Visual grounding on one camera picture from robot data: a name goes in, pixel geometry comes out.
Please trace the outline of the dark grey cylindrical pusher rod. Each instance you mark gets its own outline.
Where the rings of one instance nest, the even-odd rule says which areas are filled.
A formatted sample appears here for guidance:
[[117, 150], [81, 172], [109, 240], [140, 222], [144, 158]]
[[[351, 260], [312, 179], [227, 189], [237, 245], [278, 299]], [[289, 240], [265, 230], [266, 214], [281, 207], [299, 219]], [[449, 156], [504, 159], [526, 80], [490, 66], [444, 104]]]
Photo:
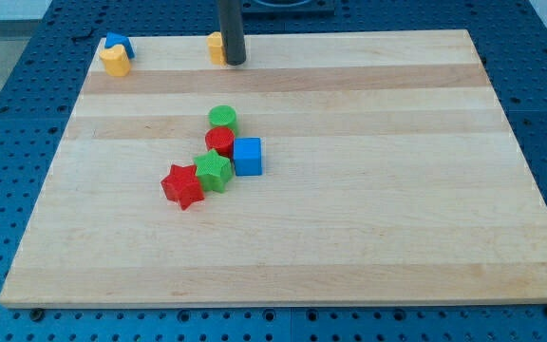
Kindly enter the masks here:
[[247, 58], [241, 1], [217, 0], [217, 12], [226, 63], [240, 66]]

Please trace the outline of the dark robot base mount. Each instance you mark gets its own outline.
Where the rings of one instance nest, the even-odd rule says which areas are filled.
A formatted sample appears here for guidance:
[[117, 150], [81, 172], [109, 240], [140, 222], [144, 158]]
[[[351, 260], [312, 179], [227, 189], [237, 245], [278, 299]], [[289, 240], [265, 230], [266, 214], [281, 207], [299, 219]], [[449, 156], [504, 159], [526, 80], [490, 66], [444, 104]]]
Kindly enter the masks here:
[[293, 15], [334, 13], [335, 0], [241, 0], [245, 15]]

